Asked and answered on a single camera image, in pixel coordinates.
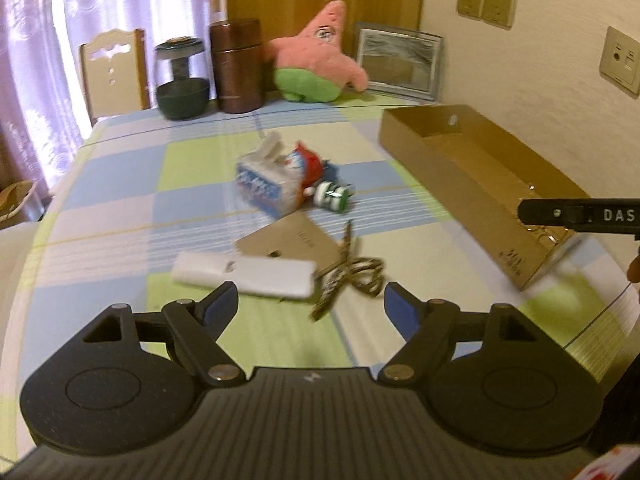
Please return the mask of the person's right hand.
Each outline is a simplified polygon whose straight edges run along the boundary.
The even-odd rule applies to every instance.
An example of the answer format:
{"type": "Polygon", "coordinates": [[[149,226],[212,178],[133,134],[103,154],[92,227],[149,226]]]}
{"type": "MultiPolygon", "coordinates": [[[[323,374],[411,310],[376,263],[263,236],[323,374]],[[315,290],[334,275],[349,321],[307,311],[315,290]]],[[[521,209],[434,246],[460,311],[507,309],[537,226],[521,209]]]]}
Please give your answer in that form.
{"type": "Polygon", "coordinates": [[[627,280],[634,284],[640,283],[640,256],[635,256],[627,269],[627,280]]]}

